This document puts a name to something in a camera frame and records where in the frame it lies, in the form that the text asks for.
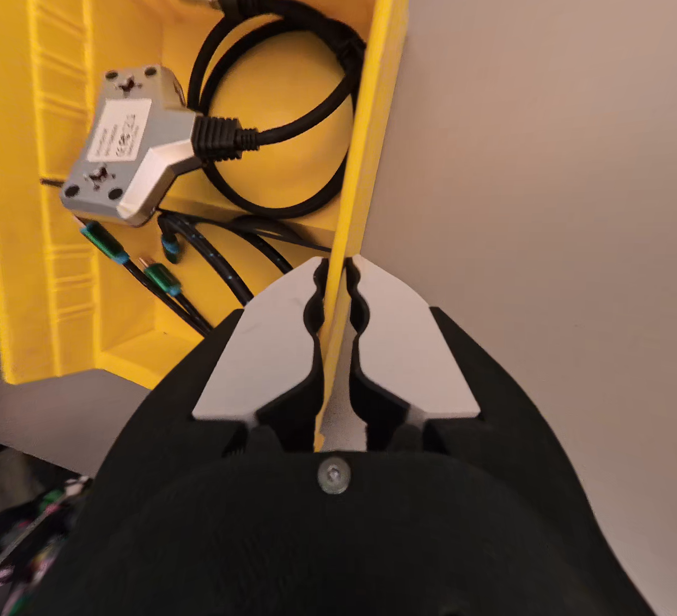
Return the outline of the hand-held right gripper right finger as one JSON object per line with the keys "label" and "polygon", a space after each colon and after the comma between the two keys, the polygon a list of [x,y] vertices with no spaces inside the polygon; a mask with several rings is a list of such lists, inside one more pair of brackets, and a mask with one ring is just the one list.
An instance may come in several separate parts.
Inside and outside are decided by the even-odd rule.
{"label": "hand-held right gripper right finger", "polygon": [[475,419],[480,406],[428,303],[364,256],[346,260],[355,331],[351,408],[365,424],[368,451],[384,451],[402,425]]}

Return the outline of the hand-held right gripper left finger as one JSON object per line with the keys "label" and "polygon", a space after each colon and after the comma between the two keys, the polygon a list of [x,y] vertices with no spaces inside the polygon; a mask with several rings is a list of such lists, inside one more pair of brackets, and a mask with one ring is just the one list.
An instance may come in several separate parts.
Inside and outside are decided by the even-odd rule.
{"label": "hand-held right gripper left finger", "polygon": [[286,451],[314,451],[327,273],[327,258],[306,260],[243,307],[229,337],[216,331],[199,345],[195,423],[268,428]]}

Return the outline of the black hub cable silver plug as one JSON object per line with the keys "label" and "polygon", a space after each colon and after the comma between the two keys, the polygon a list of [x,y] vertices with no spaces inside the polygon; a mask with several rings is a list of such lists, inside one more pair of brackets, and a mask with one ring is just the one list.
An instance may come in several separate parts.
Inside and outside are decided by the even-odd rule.
{"label": "black hub cable silver plug", "polygon": [[[299,137],[329,118],[348,98],[356,111],[366,55],[365,41],[348,24],[298,0],[186,1],[207,4],[221,12],[221,19],[200,47],[188,84],[188,108],[198,115],[191,144],[208,181],[243,211],[272,220],[301,218],[319,211],[340,194],[348,155],[323,188],[308,199],[286,207],[266,207],[245,199],[226,182],[217,163],[240,159],[244,152],[255,152],[262,146]],[[326,99],[298,119],[262,132],[243,128],[235,118],[210,114],[222,81],[245,54],[273,37],[293,33],[316,36],[341,66],[343,79]]]}

